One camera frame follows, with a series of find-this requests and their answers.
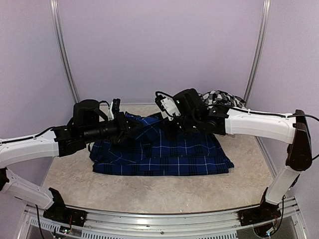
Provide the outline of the blue plaid long sleeve shirt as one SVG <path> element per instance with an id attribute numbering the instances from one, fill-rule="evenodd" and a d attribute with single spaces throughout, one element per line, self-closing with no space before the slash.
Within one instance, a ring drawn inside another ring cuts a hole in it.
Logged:
<path id="1" fill-rule="evenodd" d="M 178 133 L 168 139 L 162 114 L 125 115 L 143 124 L 123 143 L 97 141 L 89 149 L 93 172 L 120 176 L 200 176 L 228 173 L 234 164 L 212 134 Z"/>

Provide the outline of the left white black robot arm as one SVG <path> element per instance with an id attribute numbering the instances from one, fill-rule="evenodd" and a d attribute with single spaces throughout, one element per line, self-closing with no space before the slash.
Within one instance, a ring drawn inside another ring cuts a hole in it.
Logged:
<path id="1" fill-rule="evenodd" d="M 143 124 L 119 110 L 120 100 L 111 102 L 109 114 L 100 109 L 100 102 L 87 99 L 73 107 L 67 125 L 52 126 L 41 133 L 0 141 L 0 191 L 50 211 L 63 222 L 70 211 L 54 189 L 45 189 L 14 174 L 8 166 L 45 157 L 63 157 L 84 149 L 87 144 L 108 140 L 121 143 Z"/>

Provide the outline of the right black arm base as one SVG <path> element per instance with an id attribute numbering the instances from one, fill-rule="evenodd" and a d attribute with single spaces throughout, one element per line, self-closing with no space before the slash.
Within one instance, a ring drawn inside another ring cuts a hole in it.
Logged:
<path id="1" fill-rule="evenodd" d="M 258 206 L 242 209 L 237 212 L 241 226 L 258 224 L 281 217 L 282 214 L 279 209 L 279 204 L 273 205 L 266 202 L 265 197 L 267 190 L 268 188 L 264 191 Z"/>

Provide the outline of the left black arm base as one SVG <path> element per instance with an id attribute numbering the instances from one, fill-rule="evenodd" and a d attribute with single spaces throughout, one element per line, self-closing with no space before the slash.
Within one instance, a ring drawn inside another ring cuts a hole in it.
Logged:
<path id="1" fill-rule="evenodd" d="M 87 212 L 67 207 L 58 190 L 53 188 L 49 188 L 48 190 L 53 196 L 53 204 L 44 210 L 43 217 L 70 226 L 83 227 L 87 218 Z"/>

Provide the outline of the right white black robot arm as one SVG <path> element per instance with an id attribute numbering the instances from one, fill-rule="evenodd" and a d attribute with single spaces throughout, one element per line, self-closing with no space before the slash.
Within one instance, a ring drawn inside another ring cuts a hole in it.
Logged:
<path id="1" fill-rule="evenodd" d="M 252 135 L 288 144 L 285 166 L 266 189 L 264 203 L 255 210 L 255 217 L 260 221 L 267 220 L 274 213 L 274 205 L 279 204 L 300 173 L 312 165 L 308 116 L 301 110 L 293 114 L 277 114 L 207 105 L 195 89 L 184 90 L 175 96 L 157 93 L 157 104 L 167 114 L 170 125 L 183 132 Z"/>

